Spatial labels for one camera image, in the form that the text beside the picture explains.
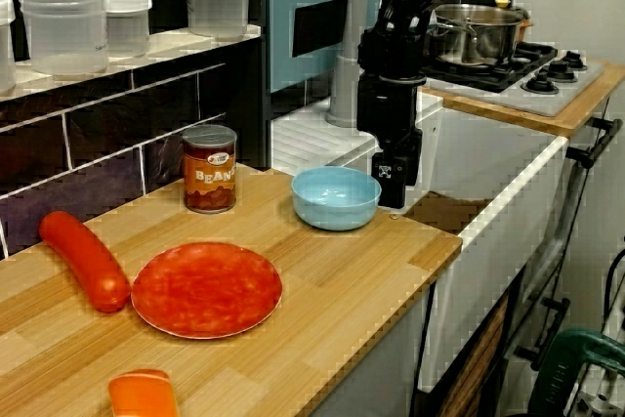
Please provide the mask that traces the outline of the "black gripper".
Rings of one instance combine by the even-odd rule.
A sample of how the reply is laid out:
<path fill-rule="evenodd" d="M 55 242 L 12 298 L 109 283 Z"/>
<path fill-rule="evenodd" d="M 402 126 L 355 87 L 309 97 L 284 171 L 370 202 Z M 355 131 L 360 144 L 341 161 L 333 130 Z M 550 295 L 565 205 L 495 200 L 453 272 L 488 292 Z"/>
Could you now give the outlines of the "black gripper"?
<path fill-rule="evenodd" d="M 381 187 L 380 206 L 403 207 L 405 186 L 417 183 L 423 132 L 415 124 L 423 85 L 423 74 L 388 79 L 365 72 L 358 80 L 356 129 L 379 142 L 397 142 L 372 156 L 371 176 Z"/>

